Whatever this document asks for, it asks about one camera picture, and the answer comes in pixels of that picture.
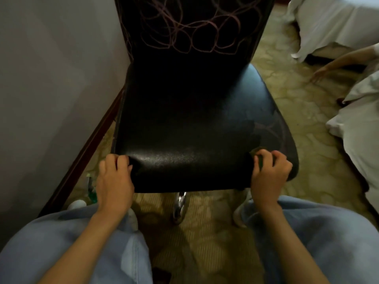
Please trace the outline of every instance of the person's hand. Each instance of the person's hand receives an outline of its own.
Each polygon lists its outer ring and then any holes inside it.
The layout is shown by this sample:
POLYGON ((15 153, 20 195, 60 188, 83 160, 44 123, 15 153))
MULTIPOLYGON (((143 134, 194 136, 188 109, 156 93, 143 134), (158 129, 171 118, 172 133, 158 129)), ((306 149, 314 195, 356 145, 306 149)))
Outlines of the person's hand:
POLYGON ((278 205, 277 200, 288 175, 292 163, 279 151, 268 152, 261 149, 254 156, 254 170, 251 176, 251 196, 259 212, 278 205), (258 155, 263 157, 263 166, 260 170, 258 155))
POLYGON ((322 78, 325 77, 326 73, 329 71, 329 69, 326 66, 323 66, 322 68, 318 69, 314 72, 313 76, 311 77, 310 81, 315 83, 320 81, 322 78))
POLYGON ((121 220, 133 202, 134 185, 131 182, 129 157, 108 154, 99 164, 96 181, 97 212, 121 220))

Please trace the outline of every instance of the black chair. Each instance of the black chair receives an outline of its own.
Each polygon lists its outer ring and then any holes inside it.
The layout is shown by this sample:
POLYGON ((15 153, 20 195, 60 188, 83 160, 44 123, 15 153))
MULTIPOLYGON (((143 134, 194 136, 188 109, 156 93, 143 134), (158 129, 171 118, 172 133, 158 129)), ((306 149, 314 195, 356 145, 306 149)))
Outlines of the black chair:
POLYGON ((127 154, 136 192, 244 189, 257 147, 298 172, 291 133, 250 60, 274 0, 116 0, 133 60, 112 152, 127 154))

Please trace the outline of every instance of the white bedsheet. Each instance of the white bedsheet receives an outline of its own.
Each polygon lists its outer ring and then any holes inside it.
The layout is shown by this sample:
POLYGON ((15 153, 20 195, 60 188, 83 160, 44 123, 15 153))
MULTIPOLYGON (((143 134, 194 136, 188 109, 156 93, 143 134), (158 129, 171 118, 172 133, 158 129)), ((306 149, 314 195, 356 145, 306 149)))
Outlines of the white bedsheet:
POLYGON ((354 50, 379 43, 379 0, 291 0, 293 14, 301 45, 292 56, 301 62, 332 42, 354 50))
POLYGON ((366 198, 379 212, 379 71, 355 85, 345 100, 356 100, 326 123, 343 139, 355 167, 367 180, 366 198))

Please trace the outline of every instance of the wall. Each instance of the wall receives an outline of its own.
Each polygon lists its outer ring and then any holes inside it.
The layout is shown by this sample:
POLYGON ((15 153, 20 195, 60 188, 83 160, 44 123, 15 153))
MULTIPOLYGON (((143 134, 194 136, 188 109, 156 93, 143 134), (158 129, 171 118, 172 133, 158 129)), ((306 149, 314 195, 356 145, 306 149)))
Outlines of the wall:
POLYGON ((0 0, 0 249, 34 219, 121 90, 114 0, 0 0))

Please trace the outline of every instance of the patterned carpet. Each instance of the patterned carpet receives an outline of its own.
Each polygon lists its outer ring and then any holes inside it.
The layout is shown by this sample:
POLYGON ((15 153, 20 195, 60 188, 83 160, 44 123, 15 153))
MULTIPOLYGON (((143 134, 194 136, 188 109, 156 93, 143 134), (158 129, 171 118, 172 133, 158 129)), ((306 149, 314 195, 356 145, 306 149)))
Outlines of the patterned carpet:
MULTIPOLYGON (((275 5, 252 63, 262 75, 286 119, 299 153, 298 176, 283 194, 354 210, 370 221, 357 178, 339 153, 325 122, 358 74, 339 70, 318 85, 309 78, 317 67, 297 63, 297 32, 282 20, 286 7, 275 5)), ((85 199, 85 176, 96 176, 98 162, 110 152, 114 124, 78 181, 67 204, 85 199)), ((195 192, 179 226, 170 223, 174 194, 136 194, 132 206, 150 248, 153 267, 172 273, 170 283, 263 283, 263 269, 252 233, 232 224, 232 212, 244 193, 234 190, 195 192)))

